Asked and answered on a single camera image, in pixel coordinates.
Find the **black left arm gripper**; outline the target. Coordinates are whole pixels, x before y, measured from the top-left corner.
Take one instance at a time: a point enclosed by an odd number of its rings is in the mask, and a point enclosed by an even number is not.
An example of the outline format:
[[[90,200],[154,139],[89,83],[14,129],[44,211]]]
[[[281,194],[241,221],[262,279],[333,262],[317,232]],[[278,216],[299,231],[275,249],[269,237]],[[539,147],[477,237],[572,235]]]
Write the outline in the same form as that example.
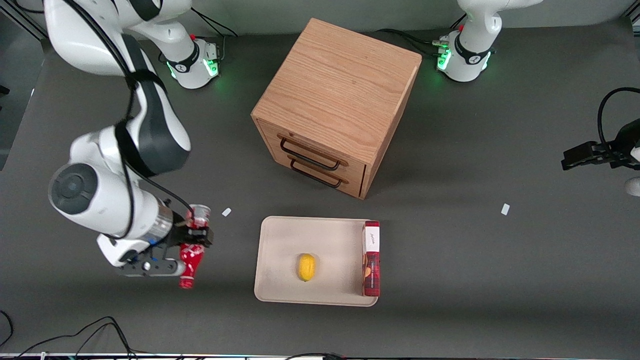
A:
[[[592,164],[609,164],[611,169],[626,167],[634,171],[640,170],[639,160],[633,157],[632,152],[640,140],[640,120],[636,119],[622,126],[613,141],[606,141],[602,129],[602,120],[597,120],[599,154],[594,153],[596,141],[586,141],[563,152],[561,166],[563,171],[569,171],[578,166]]]

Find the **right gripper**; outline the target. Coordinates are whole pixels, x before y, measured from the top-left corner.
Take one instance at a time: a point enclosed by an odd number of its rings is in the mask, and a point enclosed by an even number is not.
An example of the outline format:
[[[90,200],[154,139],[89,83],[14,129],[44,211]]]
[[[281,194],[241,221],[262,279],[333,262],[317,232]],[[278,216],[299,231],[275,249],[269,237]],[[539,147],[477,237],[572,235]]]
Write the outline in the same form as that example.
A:
[[[213,232],[209,227],[176,227],[173,224],[155,224],[138,235],[126,235],[123,239],[101,234],[98,248],[110,265],[116,268],[153,269],[169,264],[178,267],[178,261],[169,257],[169,249],[186,241],[187,245],[209,248],[213,244]]]

